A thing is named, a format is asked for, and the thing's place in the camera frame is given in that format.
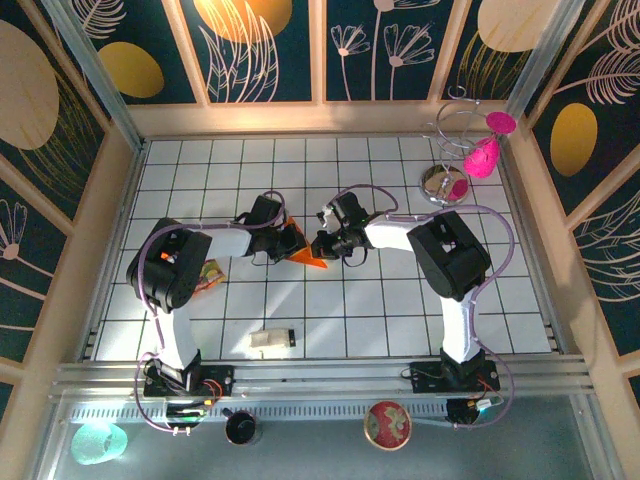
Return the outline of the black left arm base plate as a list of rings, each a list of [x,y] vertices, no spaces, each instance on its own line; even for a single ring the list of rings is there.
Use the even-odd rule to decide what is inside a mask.
[[[234,367],[231,365],[200,365],[197,369],[198,383],[193,383],[189,391],[172,384],[161,377],[155,366],[144,367],[143,395],[145,397],[211,397],[221,394],[229,397],[234,383]]]

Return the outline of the aluminium corner post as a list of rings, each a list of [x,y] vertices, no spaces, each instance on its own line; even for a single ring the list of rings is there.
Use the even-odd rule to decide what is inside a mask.
[[[94,45],[84,33],[72,6],[67,0],[41,1],[128,145],[135,153],[139,153],[142,141],[133,117],[103,67]]]
[[[595,0],[527,0],[527,6],[536,7],[532,19],[522,22],[532,49],[506,103],[506,112],[520,125],[546,88],[555,62],[566,53],[594,4]]]

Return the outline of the perforated metal strip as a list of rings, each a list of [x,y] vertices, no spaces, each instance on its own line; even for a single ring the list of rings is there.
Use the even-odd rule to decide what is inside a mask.
[[[157,423],[218,422],[225,419],[223,408],[246,410],[265,421],[358,420],[377,403],[375,400],[341,401],[271,401],[219,402],[206,408],[184,403],[145,402],[140,411],[133,402],[83,402],[69,408],[66,419],[71,423],[107,421],[111,423],[141,422],[148,415]]]

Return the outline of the pink felt disc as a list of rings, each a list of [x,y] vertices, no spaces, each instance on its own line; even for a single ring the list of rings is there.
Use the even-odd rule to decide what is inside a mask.
[[[486,115],[486,125],[495,134],[508,135],[516,129],[517,122],[506,112],[494,111]]]

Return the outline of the teal plastic cup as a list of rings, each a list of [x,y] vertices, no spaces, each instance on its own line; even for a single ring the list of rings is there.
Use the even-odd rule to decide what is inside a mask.
[[[128,436],[119,426],[105,421],[83,424],[73,435],[71,455],[80,465],[95,465],[119,457]]]

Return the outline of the black mug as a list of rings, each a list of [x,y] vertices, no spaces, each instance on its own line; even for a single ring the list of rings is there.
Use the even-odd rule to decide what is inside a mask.
[[[260,440],[262,430],[254,415],[246,410],[232,411],[223,408],[225,417],[225,435],[227,440],[236,446],[249,446]]]

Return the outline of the colourful snack wrapper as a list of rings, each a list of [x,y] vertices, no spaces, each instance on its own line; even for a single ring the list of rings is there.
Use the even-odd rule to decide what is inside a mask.
[[[200,275],[194,289],[194,294],[197,295],[204,292],[215,285],[218,285],[227,280],[226,274],[223,272],[218,262],[215,259],[208,259],[202,266]]]

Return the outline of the aluminium front rail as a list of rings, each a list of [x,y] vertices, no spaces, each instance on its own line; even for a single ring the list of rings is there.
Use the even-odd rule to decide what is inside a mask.
[[[497,365],[501,394],[511,372],[522,396],[590,394],[595,391],[580,355],[503,355]],[[412,387],[401,377],[410,358],[337,360],[260,360],[234,364],[233,400],[334,400],[409,398]],[[60,398],[133,396],[134,362],[64,364],[49,396]]]

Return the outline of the pink cups on stand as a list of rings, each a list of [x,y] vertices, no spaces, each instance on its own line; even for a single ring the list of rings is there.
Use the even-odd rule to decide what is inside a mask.
[[[471,152],[465,157],[463,167],[473,178],[489,177],[497,166],[500,158],[500,146],[494,136],[478,141]]]

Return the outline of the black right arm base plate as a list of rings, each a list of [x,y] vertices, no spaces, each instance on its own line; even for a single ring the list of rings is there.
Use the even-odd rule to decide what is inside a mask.
[[[413,362],[409,364],[412,390],[417,393],[476,393],[484,384],[501,389],[499,375],[493,361],[486,361],[479,369],[462,378],[443,362]]]

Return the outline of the aluminium side rail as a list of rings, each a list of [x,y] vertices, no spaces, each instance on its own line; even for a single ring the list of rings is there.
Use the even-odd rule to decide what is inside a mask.
[[[146,154],[145,146],[132,151],[125,143],[107,139],[87,184],[76,230],[76,238],[81,241],[81,270],[74,288],[80,295],[75,362],[83,362],[94,350]]]
[[[558,310],[556,282],[551,264],[538,229],[534,208],[529,201],[516,156],[508,140],[501,140],[502,160],[500,173],[506,178],[508,202],[523,245],[524,257],[532,276],[533,288],[541,308],[544,324],[551,329],[555,341],[554,349],[559,354],[575,352],[571,330],[565,325]]]

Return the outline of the white block with black end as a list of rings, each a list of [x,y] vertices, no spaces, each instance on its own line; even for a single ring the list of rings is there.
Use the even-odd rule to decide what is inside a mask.
[[[249,349],[262,358],[290,358],[295,347],[295,330],[291,328],[267,328],[249,335]]]

